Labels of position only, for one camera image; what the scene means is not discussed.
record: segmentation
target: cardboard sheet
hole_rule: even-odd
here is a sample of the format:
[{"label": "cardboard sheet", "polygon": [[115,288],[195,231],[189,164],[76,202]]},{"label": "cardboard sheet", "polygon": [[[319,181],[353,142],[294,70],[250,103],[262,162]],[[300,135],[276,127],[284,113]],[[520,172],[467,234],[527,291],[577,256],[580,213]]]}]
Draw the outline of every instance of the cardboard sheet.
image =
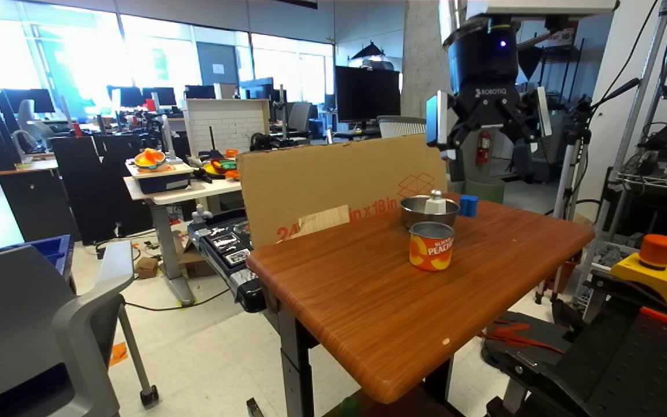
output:
[{"label": "cardboard sheet", "polygon": [[448,188],[445,162],[423,135],[243,153],[239,168],[254,248],[300,234],[312,213],[348,206],[356,221]]}]

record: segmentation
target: chair armrest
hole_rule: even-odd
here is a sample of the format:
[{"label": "chair armrest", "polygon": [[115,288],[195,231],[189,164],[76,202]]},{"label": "chair armrest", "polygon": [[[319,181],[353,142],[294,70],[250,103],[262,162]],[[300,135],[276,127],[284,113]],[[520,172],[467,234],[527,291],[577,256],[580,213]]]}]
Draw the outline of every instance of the chair armrest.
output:
[{"label": "chair armrest", "polygon": [[105,249],[95,288],[67,301],[54,316],[55,341],[67,366],[75,398],[55,415],[119,415],[119,398],[109,381],[92,315],[131,282],[131,248],[128,241]]}]

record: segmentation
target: floor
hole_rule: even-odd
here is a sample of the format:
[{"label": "floor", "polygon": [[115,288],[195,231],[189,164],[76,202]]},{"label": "floor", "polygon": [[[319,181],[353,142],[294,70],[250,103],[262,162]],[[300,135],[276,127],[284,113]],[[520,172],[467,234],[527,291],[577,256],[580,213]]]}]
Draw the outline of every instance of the floor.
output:
[{"label": "floor", "polygon": [[[547,213],[553,202],[553,184],[509,183],[504,204]],[[143,248],[152,234],[129,237]],[[0,242],[18,242],[20,234],[0,193]],[[97,274],[92,248],[76,246],[76,290],[85,291]],[[284,392],[278,358],[278,336],[265,315],[243,313],[224,291],[217,275],[189,281],[199,301],[219,293],[201,305],[178,308],[161,278],[135,281],[124,298],[139,350],[151,381],[159,388],[159,406],[143,409],[139,380],[131,362],[119,362],[114,380],[123,415],[146,417],[246,417],[246,401],[254,398],[267,417],[284,417]],[[533,293],[515,310],[548,316],[547,304],[538,305]],[[316,413],[321,415],[356,392],[356,381],[328,356],[324,347],[310,352]],[[453,356],[450,401],[467,417],[483,415],[483,402],[500,395],[504,378],[480,358],[480,341],[463,344]]]}]

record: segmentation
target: wheel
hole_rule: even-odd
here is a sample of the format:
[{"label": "wheel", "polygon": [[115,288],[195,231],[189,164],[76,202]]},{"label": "wheel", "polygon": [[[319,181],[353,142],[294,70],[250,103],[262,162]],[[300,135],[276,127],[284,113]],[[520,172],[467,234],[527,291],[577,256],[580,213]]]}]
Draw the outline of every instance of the wheel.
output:
[{"label": "wheel", "polygon": [[142,392],[143,407],[152,407],[152,406],[157,406],[157,401],[159,401],[159,395],[157,395],[157,386],[156,384],[151,384],[151,388]]}]

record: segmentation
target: metal can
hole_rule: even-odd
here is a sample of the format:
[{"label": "metal can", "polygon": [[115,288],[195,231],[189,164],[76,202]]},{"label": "metal can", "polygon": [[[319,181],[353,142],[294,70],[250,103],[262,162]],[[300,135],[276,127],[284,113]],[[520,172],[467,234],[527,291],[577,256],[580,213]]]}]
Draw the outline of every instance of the metal can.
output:
[{"label": "metal can", "polygon": [[453,230],[445,221],[415,221],[410,227],[408,260],[423,270],[445,270],[452,263]]}]

